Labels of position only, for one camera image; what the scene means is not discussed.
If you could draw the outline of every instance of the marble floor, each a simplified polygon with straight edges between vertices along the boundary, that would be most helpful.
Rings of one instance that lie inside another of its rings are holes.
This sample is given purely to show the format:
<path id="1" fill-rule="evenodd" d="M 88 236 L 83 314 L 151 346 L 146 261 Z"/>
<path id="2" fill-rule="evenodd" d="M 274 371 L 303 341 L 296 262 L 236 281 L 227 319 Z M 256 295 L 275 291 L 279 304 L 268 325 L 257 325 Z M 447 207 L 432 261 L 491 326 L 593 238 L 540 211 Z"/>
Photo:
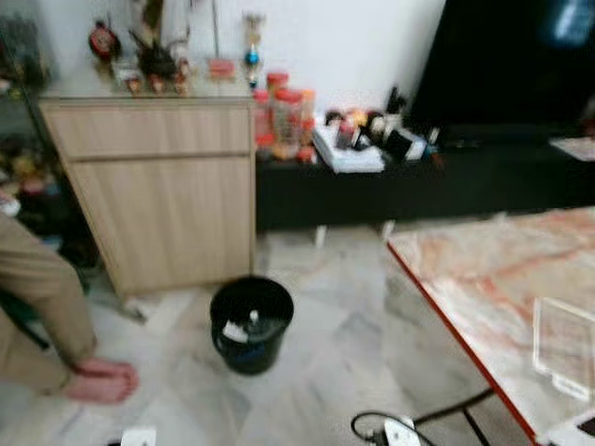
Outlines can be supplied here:
<path id="1" fill-rule="evenodd" d="M 99 354 L 136 364 L 139 391 L 99 407 L 0 384 L 0 446 L 102 446 L 127 426 L 155 426 L 159 446 L 350 446 L 362 444 L 350 433 L 359 411 L 415 417 L 487 388 L 376 229 L 330 228 L 321 249 L 312 237 L 258 238 L 258 272 L 282 283 L 296 306 L 266 374 L 234 374 L 213 349 L 216 288 L 140 296 L 140 324 L 114 310 L 99 277 L 89 296 Z M 498 398 L 472 413 L 492 444 L 527 444 Z M 462 415 L 423 431 L 441 445 L 479 444 Z"/>

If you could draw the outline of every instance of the person's foot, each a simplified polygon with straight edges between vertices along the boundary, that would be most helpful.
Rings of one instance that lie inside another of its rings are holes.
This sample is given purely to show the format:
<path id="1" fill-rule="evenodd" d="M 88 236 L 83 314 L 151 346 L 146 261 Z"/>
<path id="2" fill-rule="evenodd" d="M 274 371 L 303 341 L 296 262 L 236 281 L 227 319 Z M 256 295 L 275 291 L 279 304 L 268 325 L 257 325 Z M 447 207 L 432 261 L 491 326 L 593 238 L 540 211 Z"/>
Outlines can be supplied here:
<path id="1" fill-rule="evenodd" d="M 133 388 L 139 385 L 137 369 L 127 362 L 108 361 L 102 358 L 89 358 L 76 364 L 74 370 L 87 376 L 124 376 L 128 378 Z"/>
<path id="2" fill-rule="evenodd" d="M 64 389 L 64 395 L 71 400 L 117 404 L 134 391 L 125 376 L 85 376 L 77 374 Z"/>

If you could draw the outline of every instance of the wooden cabinet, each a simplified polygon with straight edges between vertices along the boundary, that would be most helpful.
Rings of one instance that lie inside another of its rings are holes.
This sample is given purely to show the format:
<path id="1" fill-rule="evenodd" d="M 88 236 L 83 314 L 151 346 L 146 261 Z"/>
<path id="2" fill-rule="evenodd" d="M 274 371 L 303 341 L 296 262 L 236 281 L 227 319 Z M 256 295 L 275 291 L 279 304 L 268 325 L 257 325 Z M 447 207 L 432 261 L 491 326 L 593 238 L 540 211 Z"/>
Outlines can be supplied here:
<path id="1" fill-rule="evenodd" d="M 251 271 L 249 101 L 46 100 L 41 108 L 117 291 Z"/>

